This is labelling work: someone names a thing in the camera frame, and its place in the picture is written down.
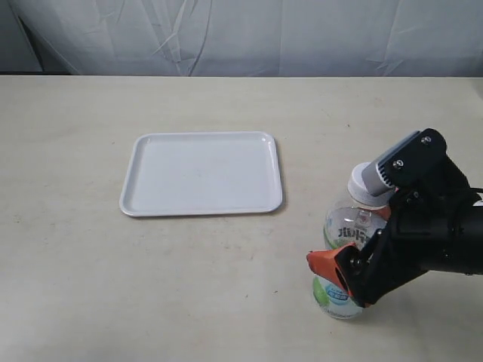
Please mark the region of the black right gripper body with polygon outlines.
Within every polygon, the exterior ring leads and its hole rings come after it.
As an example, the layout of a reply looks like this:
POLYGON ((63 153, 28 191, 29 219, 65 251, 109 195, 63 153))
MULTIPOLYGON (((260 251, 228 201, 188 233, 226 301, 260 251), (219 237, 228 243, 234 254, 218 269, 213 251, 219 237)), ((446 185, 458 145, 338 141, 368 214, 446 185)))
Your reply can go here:
POLYGON ((423 271, 482 273, 482 190, 449 158, 445 138, 427 128, 408 137, 386 161, 397 192, 391 239, 423 271))

